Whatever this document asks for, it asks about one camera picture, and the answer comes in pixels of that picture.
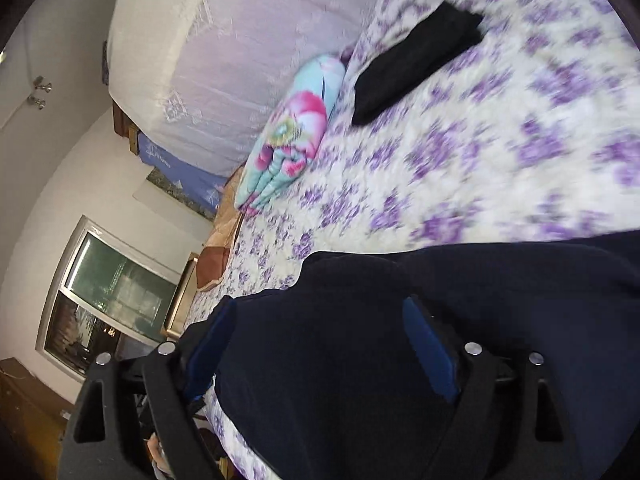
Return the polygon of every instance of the light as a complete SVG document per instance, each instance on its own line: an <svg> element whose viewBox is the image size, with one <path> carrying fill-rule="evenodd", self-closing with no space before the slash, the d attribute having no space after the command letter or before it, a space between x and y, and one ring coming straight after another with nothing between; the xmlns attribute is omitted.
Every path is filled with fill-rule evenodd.
<svg viewBox="0 0 640 480"><path fill-rule="evenodd" d="M73 269L71 270L71 277L67 282L68 285L66 286L66 288L71 288L73 286L74 280L76 279L76 275L78 274L78 269L80 269L80 265L82 265L82 260L84 260L84 257L86 256L86 252L89 249L91 238L87 236L84 240L85 240L84 247L82 248L80 255L76 258L76 261L74 262Z"/></svg>

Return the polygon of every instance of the floral bedsheet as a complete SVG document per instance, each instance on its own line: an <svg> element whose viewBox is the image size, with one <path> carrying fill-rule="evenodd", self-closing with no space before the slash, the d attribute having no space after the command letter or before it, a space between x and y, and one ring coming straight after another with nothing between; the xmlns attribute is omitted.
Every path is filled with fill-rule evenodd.
<svg viewBox="0 0 640 480"><path fill-rule="evenodd" d="M196 297L190 321L225 294L290 286L313 251L640 227L640 52L607 0L449 1L484 14L482 43L355 128L358 75L442 2L378 0L318 157L245 222L223 283ZM244 476L276 478L208 400Z"/></svg>

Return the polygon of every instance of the silver screw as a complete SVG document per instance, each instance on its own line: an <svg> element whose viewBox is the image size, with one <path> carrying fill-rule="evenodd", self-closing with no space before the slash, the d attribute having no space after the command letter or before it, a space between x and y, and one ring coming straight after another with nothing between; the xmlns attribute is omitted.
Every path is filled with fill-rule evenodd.
<svg viewBox="0 0 640 480"><path fill-rule="evenodd" d="M160 355L169 355L175 350L175 343L171 341L165 341L158 347L158 353Z"/></svg>
<svg viewBox="0 0 640 480"><path fill-rule="evenodd" d="M95 362L97 362L100 366L107 364L111 361L111 354L108 352L102 352L95 358Z"/></svg>
<svg viewBox="0 0 640 480"><path fill-rule="evenodd" d="M465 345L465 352L471 355L480 355L482 353L482 347L478 343L467 343Z"/></svg>
<svg viewBox="0 0 640 480"><path fill-rule="evenodd" d="M543 358L542 354L539 354L538 352L531 352L529 354L529 362L533 365L540 366L541 364L544 364L545 358Z"/></svg>

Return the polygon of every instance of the folded black garment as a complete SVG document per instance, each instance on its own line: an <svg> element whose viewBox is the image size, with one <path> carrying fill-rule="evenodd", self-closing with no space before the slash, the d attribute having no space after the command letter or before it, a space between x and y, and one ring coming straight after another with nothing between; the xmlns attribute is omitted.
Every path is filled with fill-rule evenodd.
<svg viewBox="0 0 640 480"><path fill-rule="evenodd" d="M400 43L380 54L356 81L351 123L370 123L431 74L482 41L481 14L443 2Z"/></svg>

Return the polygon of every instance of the dark navy cloth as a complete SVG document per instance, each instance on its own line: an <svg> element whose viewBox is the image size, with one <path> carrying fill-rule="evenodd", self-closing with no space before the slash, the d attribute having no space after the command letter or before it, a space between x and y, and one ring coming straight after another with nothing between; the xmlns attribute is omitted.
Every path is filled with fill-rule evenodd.
<svg viewBox="0 0 640 480"><path fill-rule="evenodd" d="M417 479L452 416L402 326L417 294L494 354L542 353L586 478L640 421L640 233L316 253L286 291L238 299L216 394L284 479Z"/></svg>

